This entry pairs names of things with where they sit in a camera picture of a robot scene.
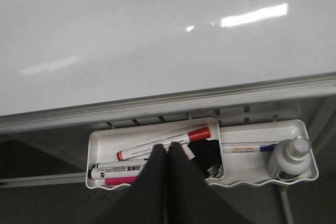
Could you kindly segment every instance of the metal stand leg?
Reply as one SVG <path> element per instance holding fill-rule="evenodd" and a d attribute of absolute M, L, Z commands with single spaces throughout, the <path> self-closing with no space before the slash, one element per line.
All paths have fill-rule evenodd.
<path fill-rule="evenodd" d="M 290 209 L 289 199 L 287 195 L 287 188 L 288 188 L 287 186 L 278 186 L 280 199 L 282 203 L 282 209 L 285 214 L 286 224 L 294 224 L 293 215 Z"/>

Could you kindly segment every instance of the marker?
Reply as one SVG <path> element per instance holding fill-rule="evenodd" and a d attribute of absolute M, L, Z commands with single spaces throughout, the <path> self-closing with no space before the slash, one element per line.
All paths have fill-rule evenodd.
<path fill-rule="evenodd" d="M 117 152 L 117 159 L 119 161 L 128 160 L 134 157 L 150 154 L 155 144 L 163 144 L 164 148 L 168 148 L 171 142 L 178 142 L 180 144 L 187 144 L 193 141 L 205 139 L 211 137 L 208 127 L 198 129 L 196 131 L 190 131 L 188 133 L 170 136 L 158 141 L 154 141 L 147 144 L 142 144 L 136 147 L 128 148 Z"/>
<path fill-rule="evenodd" d="M 129 161 L 125 161 L 122 164 L 126 165 L 126 164 L 130 164 L 132 165 L 134 161 L 147 161 L 148 158 L 144 158 L 144 159 L 134 159 L 134 160 L 129 160 Z M 92 166 L 92 168 L 98 168 L 98 167 L 111 167 L 111 166 L 119 166 L 121 163 L 119 161 L 114 161 L 114 162 L 105 162 L 105 163 L 96 163 Z"/>
<path fill-rule="evenodd" d="M 136 159 L 124 162 L 109 162 L 109 167 L 92 168 L 88 177 L 92 179 L 136 177 L 142 171 L 147 160 Z"/>
<path fill-rule="evenodd" d="M 222 143 L 222 153 L 272 152 L 278 141 Z"/>

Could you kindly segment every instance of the black fabric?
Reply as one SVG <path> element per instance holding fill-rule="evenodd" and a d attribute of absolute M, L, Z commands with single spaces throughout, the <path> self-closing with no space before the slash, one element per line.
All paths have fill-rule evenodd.
<path fill-rule="evenodd" d="M 167 216 L 171 224 L 251 223 L 209 188 L 178 143 L 168 151 Z"/>
<path fill-rule="evenodd" d="M 222 163 L 221 149 L 218 140 L 198 140 L 188 144 L 188 148 L 195 157 L 191 160 L 192 164 L 201 172 L 203 178 L 208 178 L 210 173 L 208 169 L 215 164 Z"/>
<path fill-rule="evenodd" d="M 155 145 L 132 186 L 110 212 L 95 223 L 162 224 L 165 199 L 166 150 Z"/>

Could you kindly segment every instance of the pink marker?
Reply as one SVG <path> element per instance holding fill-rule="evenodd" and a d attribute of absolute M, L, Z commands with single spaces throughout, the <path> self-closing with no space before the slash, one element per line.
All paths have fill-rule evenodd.
<path fill-rule="evenodd" d="M 124 177 L 124 178 L 106 178 L 105 184 L 107 186 L 116 186 L 123 183 L 131 184 L 136 180 L 136 177 Z"/>
<path fill-rule="evenodd" d="M 192 141 L 206 139 L 211 137 L 208 127 L 198 129 L 196 131 L 190 131 L 188 133 L 170 136 L 158 141 L 154 141 L 148 144 L 142 144 L 136 147 L 128 148 L 117 152 L 117 159 L 119 161 L 128 160 L 131 158 L 150 154 L 155 144 L 163 144 L 164 148 L 168 148 L 171 142 L 178 142 L 180 144 L 187 144 Z"/>

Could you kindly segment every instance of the blue marker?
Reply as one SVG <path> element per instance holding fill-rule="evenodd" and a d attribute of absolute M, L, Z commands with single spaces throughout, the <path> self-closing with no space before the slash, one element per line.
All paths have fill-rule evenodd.
<path fill-rule="evenodd" d="M 272 152 L 278 141 L 222 143 L 223 153 Z"/>

